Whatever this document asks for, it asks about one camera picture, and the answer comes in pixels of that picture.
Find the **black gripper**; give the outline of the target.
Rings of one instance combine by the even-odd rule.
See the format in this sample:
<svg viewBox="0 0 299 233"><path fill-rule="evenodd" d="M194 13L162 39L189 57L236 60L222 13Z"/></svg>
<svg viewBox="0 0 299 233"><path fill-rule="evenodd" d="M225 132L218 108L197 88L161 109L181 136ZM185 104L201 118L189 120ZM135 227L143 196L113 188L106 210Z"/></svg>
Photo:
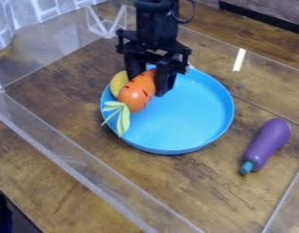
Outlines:
<svg viewBox="0 0 299 233"><path fill-rule="evenodd" d="M157 64L157 96L165 96L174 88L177 73L189 72L193 50L177 40L165 40L158 45L152 45L138 38L134 30L119 28L117 35L117 52L125 55L129 79L133 80L146 70L147 63Z"/></svg>

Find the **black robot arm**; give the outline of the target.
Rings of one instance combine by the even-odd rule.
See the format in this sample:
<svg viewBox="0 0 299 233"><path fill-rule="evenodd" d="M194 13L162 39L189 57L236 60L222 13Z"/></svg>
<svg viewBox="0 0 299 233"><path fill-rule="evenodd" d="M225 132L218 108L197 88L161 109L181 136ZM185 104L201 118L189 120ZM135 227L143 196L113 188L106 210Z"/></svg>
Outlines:
<svg viewBox="0 0 299 233"><path fill-rule="evenodd" d="M177 40L180 24L188 24L197 13L180 17L180 0L134 0L137 8L137 29L119 28L117 52L125 56L129 78L146 70L147 64L157 66L157 96L165 96L173 89L178 74L189 72L189 56L193 50Z"/></svg>

